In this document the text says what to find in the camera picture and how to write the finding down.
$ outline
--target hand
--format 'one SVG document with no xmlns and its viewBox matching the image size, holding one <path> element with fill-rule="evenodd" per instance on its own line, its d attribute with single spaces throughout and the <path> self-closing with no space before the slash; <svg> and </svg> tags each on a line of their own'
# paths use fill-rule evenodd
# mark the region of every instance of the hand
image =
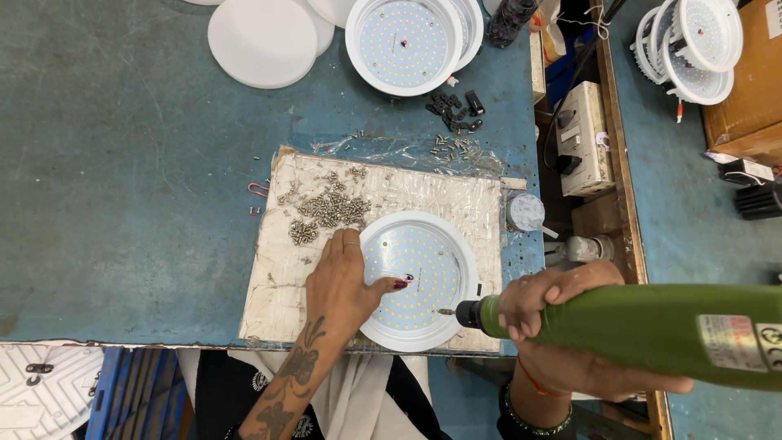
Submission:
<svg viewBox="0 0 782 440">
<path fill-rule="evenodd" d="M 548 304 L 562 304 L 585 290 L 622 285 L 625 280 L 612 263 L 592 261 L 567 272 L 543 270 L 512 280 L 497 304 L 500 326 L 519 342 L 540 331 L 540 311 Z"/>
<path fill-rule="evenodd" d="M 337 229 L 326 241 L 321 260 L 307 277 L 307 322 L 326 316 L 344 344 L 350 341 L 383 294 L 404 289 L 407 283 L 398 278 L 381 278 L 371 286 L 364 282 L 364 256 L 358 231 Z"/>
<path fill-rule="evenodd" d="M 516 343 L 518 360 L 542 389 L 554 395 L 579 392 L 621 402 L 639 391 L 686 394 L 692 380 L 623 367 L 598 355 L 532 341 Z"/>
<path fill-rule="evenodd" d="M 498 305 L 500 325 L 515 339 L 519 362 L 529 376 L 554 395 L 574 391 L 614 402 L 638 391 L 692 391 L 692 380 L 686 377 L 625 368 L 593 353 L 525 341 L 540 331 L 540 311 L 547 304 L 562 304 L 585 290 L 612 284 L 624 280 L 608 261 L 593 261 L 567 272 L 545 270 L 508 284 Z"/>
</svg>

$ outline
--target electric screwdriver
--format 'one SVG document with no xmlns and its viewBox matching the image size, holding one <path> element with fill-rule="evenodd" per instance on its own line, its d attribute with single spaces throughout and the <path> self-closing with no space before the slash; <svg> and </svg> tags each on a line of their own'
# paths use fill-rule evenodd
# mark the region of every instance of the electric screwdriver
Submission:
<svg viewBox="0 0 782 440">
<path fill-rule="evenodd" d="M 462 301 L 462 326 L 496 338 L 497 300 Z M 593 352 L 616 364 L 736 388 L 782 391 L 782 288 L 634 284 L 584 292 L 547 305 L 528 338 Z"/>
</svg>

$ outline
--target red thread bracelet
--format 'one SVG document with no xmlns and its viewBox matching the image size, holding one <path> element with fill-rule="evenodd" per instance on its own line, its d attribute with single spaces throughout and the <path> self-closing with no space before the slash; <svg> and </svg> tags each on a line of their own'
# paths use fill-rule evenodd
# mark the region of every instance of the red thread bracelet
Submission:
<svg viewBox="0 0 782 440">
<path fill-rule="evenodd" d="M 532 383 L 533 387 L 535 387 L 535 391 L 537 391 L 538 394 L 540 394 L 540 395 L 547 395 L 547 396 L 550 396 L 550 397 L 559 397 L 559 398 L 570 397 L 573 394 L 572 391 L 571 391 L 571 392 L 569 392 L 568 394 L 565 394 L 565 395 L 557 395 L 557 394 L 550 393 L 550 392 L 544 390 L 543 387 L 538 385 L 537 382 L 535 382 L 529 376 L 529 373 L 527 373 L 526 368 L 524 368 L 524 366 L 522 365 L 522 360 L 518 357 L 518 355 L 516 355 L 516 362 L 518 364 L 518 367 L 521 368 L 522 371 L 524 372 L 524 374 L 527 376 L 527 379 L 529 379 L 529 382 Z"/>
</svg>

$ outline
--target green beaded bracelet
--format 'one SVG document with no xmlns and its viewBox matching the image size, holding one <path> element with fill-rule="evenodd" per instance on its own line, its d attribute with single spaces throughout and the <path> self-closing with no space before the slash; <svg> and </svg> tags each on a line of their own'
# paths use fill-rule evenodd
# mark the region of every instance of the green beaded bracelet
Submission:
<svg viewBox="0 0 782 440">
<path fill-rule="evenodd" d="M 565 427 L 568 426 L 568 423 L 570 423 L 570 416 L 573 413 L 573 405 L 571 404 L 568 408 L 568 416 L 565 418 L 562 423 L 555 427 L 549 427 L 549 428 L 541 428 L 541 427 L 534 427 L 531 424 L 528 424 L 524 420 L 522 420 L 521 417 L 516 414 L 516 412 L 513 410 L 513 406 L 511 406 L 511 383 L 508 384 L 508 387 L 505 388 L 505 408 L 508 409 L 508 412 L 513 416 L 513 420 L 516 421 L 516 423 L 523 427 L 524 429 L 531 431 L 532 433 L 536 435 L 554 435 L 558 432 L 561 432 Z"/>
</svg>

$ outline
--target blue workbench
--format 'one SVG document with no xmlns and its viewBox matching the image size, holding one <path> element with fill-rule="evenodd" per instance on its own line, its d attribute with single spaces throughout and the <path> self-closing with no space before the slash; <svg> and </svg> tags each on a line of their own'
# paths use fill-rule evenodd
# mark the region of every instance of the blue workbench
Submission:
<svg viewBox="0 0 782 440">
<path fill-rule="evenodd" d="M 259 90 L 212 57 L 214 7 L 3 9 L 0 340 L 242 345 L 260 219 L 249 207 L 263 206 L 246 187 L 268 177 L 279 145 L 311 153 L 364 130 L 426 155 L 447 133 L 429 98 L 392 102 L 361 80 L 340 29 L 304 79 Z M 530 69 L 522 32 L 508 49 L 485 47 L 447 91 L 475 89 L 487 110 L 475 137 L 539 195 Z M 504 282 L 543 267 L 539 232 L 509 243 Z"/>
<path fill-rule="evenodd" d="M 782 272 L 782 218 L 741 219 L 738 186 L 699 156 L 700 109 L 685 104 L 676 124 L 676 98 L 641 74 L 629 50 L 641 17 L 661 3 L 627 2 L 609 38 L 649 283 L 770 284 Z M 703 383 L 669 395 L 676 440 L 779 438 L 780 405 L 782 393 Z"/>
</svg>

